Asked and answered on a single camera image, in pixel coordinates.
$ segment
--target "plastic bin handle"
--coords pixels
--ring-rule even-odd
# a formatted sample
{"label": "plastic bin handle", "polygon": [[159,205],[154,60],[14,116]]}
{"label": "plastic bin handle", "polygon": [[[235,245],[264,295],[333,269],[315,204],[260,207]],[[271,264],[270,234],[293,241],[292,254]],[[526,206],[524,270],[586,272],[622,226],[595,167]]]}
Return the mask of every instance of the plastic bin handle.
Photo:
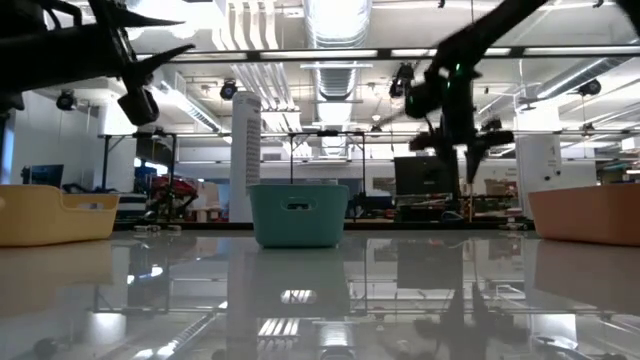
{"label": "plastic bin handle", "polygon": [[311,211],[318,207],[318,202],[304,197],[290,197],[282,200],[280,207],[285,211]]}

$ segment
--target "yellow plastic bin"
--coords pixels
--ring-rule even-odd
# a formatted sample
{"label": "yellow plastic bin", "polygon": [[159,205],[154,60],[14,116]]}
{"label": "yellow plastic bin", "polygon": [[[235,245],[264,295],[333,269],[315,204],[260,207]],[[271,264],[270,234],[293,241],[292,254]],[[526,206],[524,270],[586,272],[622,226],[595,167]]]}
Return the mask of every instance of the yellow plastic bin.
{"label": "yellow plastic bin", "polygon": [[65,195],[43,185],[0,185],[0,246],[39,246],[111,236],[118,195]]}

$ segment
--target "white cylindrical column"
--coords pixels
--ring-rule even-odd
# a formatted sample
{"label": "white cylindrical column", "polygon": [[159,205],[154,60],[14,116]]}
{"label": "white cylindrical column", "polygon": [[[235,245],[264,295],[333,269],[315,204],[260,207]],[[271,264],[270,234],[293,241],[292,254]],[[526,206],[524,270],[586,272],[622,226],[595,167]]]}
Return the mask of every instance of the white cylindrical column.
{"label": "white cylindrical column", "polygon": [[230,222],[253,221],[247,187],[260,183],[260,108],[260,97],[252,92],[241,91],[233,96]]}

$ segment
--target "drone arm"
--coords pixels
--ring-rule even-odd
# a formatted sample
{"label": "drone arm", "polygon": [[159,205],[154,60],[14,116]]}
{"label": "drone arm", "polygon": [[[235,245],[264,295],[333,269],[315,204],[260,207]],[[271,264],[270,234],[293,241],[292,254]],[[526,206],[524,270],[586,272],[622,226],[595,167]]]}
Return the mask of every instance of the drone arm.
{"label": "drone arm", "polygon": [[438,52],[427,71],[438,72],[443,67],[454,71],[458,64],[475,66],[491,45],[546,2],[547,0],[503,1],[478,21],[440,42]]}
{"label": "drone arm", "polygon": [[636,34],[640,36],[640,2],[637,0],[617,0],[618,6],[624,10],[633,24]]}

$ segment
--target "orange plastic bin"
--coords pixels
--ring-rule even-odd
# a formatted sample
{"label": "orange plastic bin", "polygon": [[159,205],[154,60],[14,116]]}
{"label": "orange plastic bin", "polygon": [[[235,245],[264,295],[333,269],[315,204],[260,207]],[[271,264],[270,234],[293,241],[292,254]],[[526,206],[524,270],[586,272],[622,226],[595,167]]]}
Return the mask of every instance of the orange plastic bin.
{"label": "orange plastic bin", "polygon": [[640,184],[529,194],[538,234],[549,240],[640,246]]}
{"label": "orange plastic bin", "polygon": [[118,195],[65,195],[43,185],[0,185],[0,246],[106,239]]}

